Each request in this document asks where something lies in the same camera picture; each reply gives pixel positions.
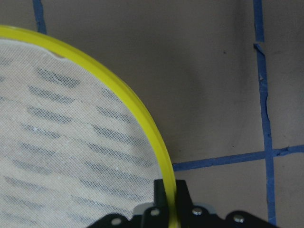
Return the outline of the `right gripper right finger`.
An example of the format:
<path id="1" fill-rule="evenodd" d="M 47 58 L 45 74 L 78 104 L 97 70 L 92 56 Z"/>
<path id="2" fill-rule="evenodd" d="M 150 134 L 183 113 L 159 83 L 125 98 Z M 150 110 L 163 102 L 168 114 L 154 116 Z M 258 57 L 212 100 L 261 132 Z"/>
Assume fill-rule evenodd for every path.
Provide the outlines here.
<path id="1" fill-rule="evenodd" d="M 193 203 L 185 180 L 176 180 L 176 210 L 181 228 L 227 228 L 207 205 Z"/>

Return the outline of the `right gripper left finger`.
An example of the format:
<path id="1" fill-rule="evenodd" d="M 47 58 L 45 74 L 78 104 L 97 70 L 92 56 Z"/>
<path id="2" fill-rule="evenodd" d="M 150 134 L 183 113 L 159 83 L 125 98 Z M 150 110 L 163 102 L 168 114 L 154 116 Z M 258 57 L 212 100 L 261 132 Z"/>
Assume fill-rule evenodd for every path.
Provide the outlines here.
<path id="1" fill-rule="evenodd" d="M 163 179 L 153 182 L 153 203 L 142 214 L 142 228 L 168 228 L 169 206 L 165 193 Z"/>

